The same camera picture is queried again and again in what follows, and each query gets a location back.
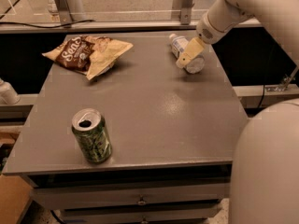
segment floor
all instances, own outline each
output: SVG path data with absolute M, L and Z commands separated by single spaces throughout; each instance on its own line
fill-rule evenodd
M 96 21 L 159 21 L 178 19 L 179 7 L 175 0 L 82 0 L 88 19 Z M 215 0 L 193 0 L 192 16 L 199 19 Z M 48 0 L 0 0 L 0 21 L 54 22 L 49 14 Z M 222 209 L 202 223 L 228 223 L 229 200 L 221 202 Z M 49 210 L 32 202 L 21 224 L 55 224 Z

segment gray table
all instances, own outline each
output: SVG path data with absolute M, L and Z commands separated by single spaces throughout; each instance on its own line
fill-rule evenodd
M 29 177 L 37 188 L 33 177 L 43 175 L 232 163 L 246 113 L 212 47 L 203 53 L 204 70 L 187 74 L 175 65 L 171 33 L 106 34 L 134 47 L 93 83 L 55 64 L 5 175 Z M 100 111 L 107 121 L 113 150 L 101 164 L 85 161 L 71 132 L 73 116 L 87 107 Z

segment green soda can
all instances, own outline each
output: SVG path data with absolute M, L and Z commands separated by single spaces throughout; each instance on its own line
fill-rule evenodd
M 111 155 L 105 119 L 97 110 L 80 110 L 72 119 L 72 132 L 86 160 L 100 163 Z

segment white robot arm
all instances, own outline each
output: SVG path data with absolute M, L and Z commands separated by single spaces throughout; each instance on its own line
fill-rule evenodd
M 299 66 L 299 0 L 217 0 L 198 22 L 205 43 L 214 44 L 253 16 Z
M 218 0 L 197 25 L 213 44 L 254 16 L 299 66 L 299 0 Z M 270 106 L 236 145 L 230 224 L 299 223 L 299 99 Z

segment crumpled bag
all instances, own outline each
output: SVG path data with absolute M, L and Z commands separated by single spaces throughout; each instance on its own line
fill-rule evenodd
M 116 60 L 132 46 L 129 42 L 105 36 L 81 35 L 42 55 L 91 80 L 112 68 Z

